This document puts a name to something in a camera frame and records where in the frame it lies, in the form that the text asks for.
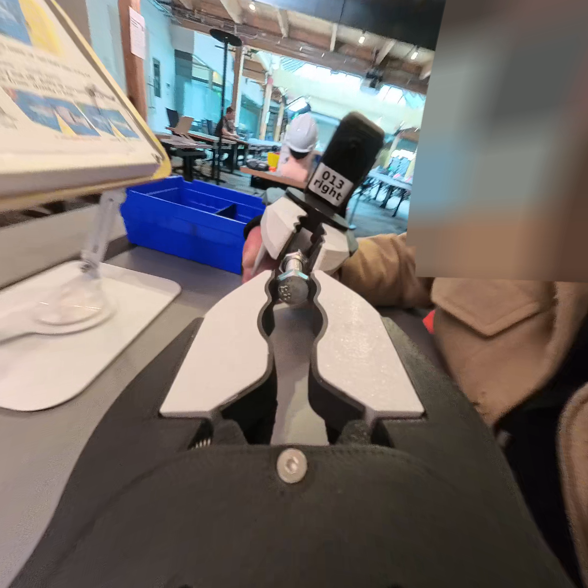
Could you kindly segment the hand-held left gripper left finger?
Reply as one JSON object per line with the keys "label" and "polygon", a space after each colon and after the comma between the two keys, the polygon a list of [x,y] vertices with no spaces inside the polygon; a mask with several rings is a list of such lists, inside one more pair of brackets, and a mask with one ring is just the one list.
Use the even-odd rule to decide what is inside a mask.
{"label": "hand-held left gripper left finger", "polygon": [[164,418],[235,421],[270,443],[277,412],[275,271],[264,270],[205,315],[159,408]]}

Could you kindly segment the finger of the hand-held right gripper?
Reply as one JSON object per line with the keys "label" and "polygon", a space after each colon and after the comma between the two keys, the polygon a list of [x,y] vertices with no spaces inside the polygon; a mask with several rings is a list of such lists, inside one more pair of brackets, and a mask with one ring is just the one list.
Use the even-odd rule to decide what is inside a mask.
{"label": "finger of the hand-held right gripper", "polygon": [[318,270],[332,275],[350,257],[346,232],[323,230],[318,246]]}
{"label": "finger of the hand-held right gripper", "polygon": [[261,218],[262,245],[252,269],[253,277],[267,256],[274,261],[283,260],[305,216],[306,211],[290,198],[279,198],[266,208]]}

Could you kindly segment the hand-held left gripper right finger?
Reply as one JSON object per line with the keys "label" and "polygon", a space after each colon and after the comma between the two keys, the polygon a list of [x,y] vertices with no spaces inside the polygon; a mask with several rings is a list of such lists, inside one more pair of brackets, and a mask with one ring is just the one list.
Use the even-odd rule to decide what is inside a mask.
{"label": "hand-held left gripper right finger", "polygon": [[384,421],[418,422],[424,406],[380,313],[326,272],[312,273],[318,328],[309,366],[309,403],[328,443],[352,422],[368,436]]}

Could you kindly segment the silver hex bolt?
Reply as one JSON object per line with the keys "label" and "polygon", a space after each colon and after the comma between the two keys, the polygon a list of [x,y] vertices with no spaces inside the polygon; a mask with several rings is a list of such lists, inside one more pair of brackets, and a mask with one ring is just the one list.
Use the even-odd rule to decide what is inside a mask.
{"label": "silver hex bolt", "polygon": [[277,297],[288,305],[302,304],[309,295],[309,281],[303,264],[297,260],[290,261],[276,278]]}

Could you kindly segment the person's right forearm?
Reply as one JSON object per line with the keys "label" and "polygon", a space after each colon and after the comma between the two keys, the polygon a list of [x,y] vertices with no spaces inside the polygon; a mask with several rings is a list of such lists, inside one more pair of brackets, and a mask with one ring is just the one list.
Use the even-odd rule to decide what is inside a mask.
{"label": "person's right forearm", "polygon": [[334,277],[374,307],[431,307],[433,279],[417,277],[416,248],[406,238],[406,232],[359,238]]}

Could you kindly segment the dark office desk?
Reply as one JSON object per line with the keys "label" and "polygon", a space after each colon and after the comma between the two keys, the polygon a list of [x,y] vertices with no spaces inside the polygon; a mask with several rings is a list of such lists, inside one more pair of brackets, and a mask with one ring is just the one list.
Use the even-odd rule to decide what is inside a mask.
{"label": "dark office desk", "polygon": [[169,133],[156,133],[155,137],[168,155],[173,175],[193,180],[224,183],[221,178],[222,154],[233,155],[233,168],[237,167],[239,155],[247,157],[249,145],[243,140],[231,140],[216,136]]}
{"label": "dark office desk", "polygon": [[246,166],[241,166],[239,172],[249,177],[249,186],[255,189],[267,189],[270,187],[286,189],[292,187],[304,190],[306,187],[306,182],[285,178],[275,172],[259,171]]}

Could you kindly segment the grey desk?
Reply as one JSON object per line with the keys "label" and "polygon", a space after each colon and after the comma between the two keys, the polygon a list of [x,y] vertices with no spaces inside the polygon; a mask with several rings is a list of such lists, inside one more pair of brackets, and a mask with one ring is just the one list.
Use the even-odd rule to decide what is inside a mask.
{"label": "grey desk", "polygon": [[[1,287],[76,258],[97,206],[1,229]],[[73,401],[36,413],[1,411],[1,587],[8,587],[42,538],[75,463],[108,408],[193,320],[240,284],[227,273],[142,247],[131,248],[118,212],[108,264],[178,283],[177,297]],[[275,307],[278,409],[272,444],[326,444],[325,426],[306,396],[313,342],[309,308]]]}

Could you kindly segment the person's right hand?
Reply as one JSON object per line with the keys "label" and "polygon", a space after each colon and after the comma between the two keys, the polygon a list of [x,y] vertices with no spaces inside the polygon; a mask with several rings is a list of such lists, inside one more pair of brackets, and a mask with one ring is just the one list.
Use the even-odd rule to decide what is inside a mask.
{"label": "person's right hand", "polygon": [[261,228],[251,229],[247,234],[242,250],[242,283],[249,281],[255,274],[255,262],[262,245]]}

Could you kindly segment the blue plastic bin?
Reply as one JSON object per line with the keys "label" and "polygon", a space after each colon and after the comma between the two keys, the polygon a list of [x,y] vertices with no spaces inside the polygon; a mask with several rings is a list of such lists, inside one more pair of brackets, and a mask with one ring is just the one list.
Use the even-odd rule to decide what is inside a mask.
{"label": "blue plastic bin", "polygon": [[264,209],[259,196],[180,176],[127,188],[120,207],[131,244],[238,275],[245,227]]}

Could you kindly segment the beige jacket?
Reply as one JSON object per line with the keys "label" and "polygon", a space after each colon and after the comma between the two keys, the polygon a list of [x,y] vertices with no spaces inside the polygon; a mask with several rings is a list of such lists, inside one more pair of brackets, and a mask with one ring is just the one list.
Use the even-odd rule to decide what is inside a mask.
{"label": "beige jacket", "polygon": [[431,300],[447,368],[488,426],[562,407],[556,470],[587,587],[587,283],[437,278]]}

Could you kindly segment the wooden document board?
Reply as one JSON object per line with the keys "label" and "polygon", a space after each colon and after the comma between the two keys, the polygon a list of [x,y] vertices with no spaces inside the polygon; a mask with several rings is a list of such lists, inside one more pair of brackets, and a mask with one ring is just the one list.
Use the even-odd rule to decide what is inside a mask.
{"label": "wooden document board", "polygon": [[[64,20],[81,35],[63,9],[52,1]],[[117,84],[101,63],[92,47],[85,44],[108,78]],[[166,177],[171,172],[171,163],[159,140],[131,104],[120,88],[123,101],[134,115],[153,148],[153,159],[133,161],[128,157],[115,156],[104,165],[98,165],[96,157],[76,157],[68,153],[35,155],[31,148],[39,146],[38,137],[26,141],[27,150],[15,154],[1,154],[1,211],[26,209],[45,202],[62,201],[69,198],[97,194],[105,190],[139,185]]]}

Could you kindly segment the white paper notice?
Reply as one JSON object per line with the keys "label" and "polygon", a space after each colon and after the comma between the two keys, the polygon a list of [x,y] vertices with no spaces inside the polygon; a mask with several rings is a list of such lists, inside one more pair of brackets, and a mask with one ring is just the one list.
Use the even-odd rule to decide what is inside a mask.
{"label": "white paper notice", "polygon": [[128,9],[128,14],[130,53],[137,58],[144,60],[146,53],[145,19],[140,12],[136,11],[131,6]]}

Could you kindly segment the printed instruction sheet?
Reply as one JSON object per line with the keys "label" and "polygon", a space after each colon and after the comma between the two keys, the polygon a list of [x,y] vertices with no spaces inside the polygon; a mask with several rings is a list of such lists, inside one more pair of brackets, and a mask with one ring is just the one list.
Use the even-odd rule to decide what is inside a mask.
{"label": "printed instruction sheet", "polygon": [[31,150],[153,159],[153,148],[76,29],[52,1],[1,1],[1,154]]}

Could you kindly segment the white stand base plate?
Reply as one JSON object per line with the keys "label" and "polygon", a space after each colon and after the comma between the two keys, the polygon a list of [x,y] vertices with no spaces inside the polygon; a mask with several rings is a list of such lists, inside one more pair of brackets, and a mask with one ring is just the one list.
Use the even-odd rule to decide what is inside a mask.
{"label": "white stand base plate", "polygon": [[106,320],[77,333],[40,333],[37,307],[79,277],[79,265],[65,262],[1,289],[2,409],[38,412],[69,402],[181,292],[169,279],[103,263]]}

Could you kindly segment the white stand bracket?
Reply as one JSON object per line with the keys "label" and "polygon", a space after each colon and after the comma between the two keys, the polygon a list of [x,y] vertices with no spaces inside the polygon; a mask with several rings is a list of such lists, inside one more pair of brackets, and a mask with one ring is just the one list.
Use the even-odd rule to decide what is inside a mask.
{"label": "white stand bracket", "polygon": [[113,189],[100,196],[98,209],[88,238],[81,252],[81,271],[88,278],[100,277],[100,265],[105,258],[115,218],[126,200],[125,189]]}

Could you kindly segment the wooden support post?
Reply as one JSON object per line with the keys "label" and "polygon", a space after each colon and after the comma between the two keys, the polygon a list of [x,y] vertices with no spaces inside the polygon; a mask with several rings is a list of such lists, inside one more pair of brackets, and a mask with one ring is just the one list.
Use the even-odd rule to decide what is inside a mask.
{"label": "wooden support post", "polygon": [[143,70],[144,60],[130,53],[128,14],[130,6],[136,11],[141,12],[140,1],[118,1],[126,88],[129,100],[142,116],[143,120],[147,121],[148,107],[146,104],[146,85]]}

